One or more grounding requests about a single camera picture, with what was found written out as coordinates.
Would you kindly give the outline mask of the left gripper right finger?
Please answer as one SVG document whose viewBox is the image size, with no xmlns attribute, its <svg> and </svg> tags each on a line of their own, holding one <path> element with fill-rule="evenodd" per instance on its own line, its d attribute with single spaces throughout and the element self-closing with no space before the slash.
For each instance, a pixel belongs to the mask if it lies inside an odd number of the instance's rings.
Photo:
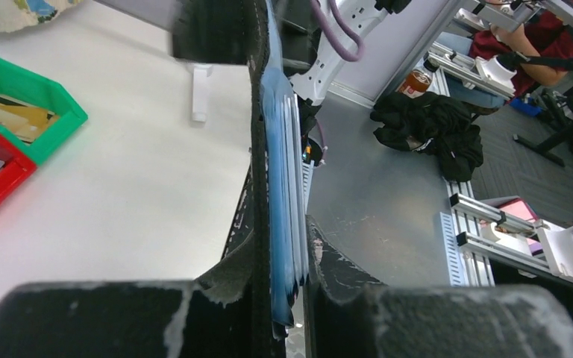
<svg viewBox="0 0 573 358">
<path fill-rule="evenodd" d="M 573 321 L 538 286 L 394 288 L 306 226 L 311 357 L 573 357 Z"/>
</svg>

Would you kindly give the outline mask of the black leather card holder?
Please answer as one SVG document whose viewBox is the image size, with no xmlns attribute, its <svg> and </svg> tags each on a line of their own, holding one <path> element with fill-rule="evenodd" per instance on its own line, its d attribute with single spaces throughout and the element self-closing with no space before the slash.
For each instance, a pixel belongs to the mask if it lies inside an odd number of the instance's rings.
<svg viewBox="0 0 573 358">
<path fill-rule="evenodd" d="M 270 301 L 272 333 L 283 341 L 295 326 L 292 306 L 308 279 L 303 163 L 296 95 L 284 74 L 278 20 L 271 1 L 261 1 L 267 18 L 268 58 L 260 73 L 260 113 L 266 135 L 263 165 L 268 184 Z"/>
</svg>

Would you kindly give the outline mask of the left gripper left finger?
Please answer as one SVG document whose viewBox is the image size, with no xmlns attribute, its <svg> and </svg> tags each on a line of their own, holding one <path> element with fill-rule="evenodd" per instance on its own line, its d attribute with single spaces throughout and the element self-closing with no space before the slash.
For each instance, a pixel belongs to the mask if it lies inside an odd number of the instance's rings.
<svg viewBox="0 0 573 358">
<path fill-rule="evenodd" d="M 253 237 L 194 280 L 27 283 L 0 300 L 0 357 L 250 357 Z"/>
</svg>

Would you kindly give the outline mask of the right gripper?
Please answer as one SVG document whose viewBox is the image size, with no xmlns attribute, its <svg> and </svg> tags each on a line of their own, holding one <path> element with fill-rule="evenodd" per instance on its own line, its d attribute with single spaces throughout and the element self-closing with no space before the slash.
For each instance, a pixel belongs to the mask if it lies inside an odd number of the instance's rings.
<svg viewBox="0 0 573 358">
<path fill-rule="evenodd" d="M 176 1 L 171 55 L 191 63 L 243 66 L 251 1 Z M 306 73 L 317 59 L 320 30 L 309 0 L 274 1 L 286 75 Z"/>
</svg>

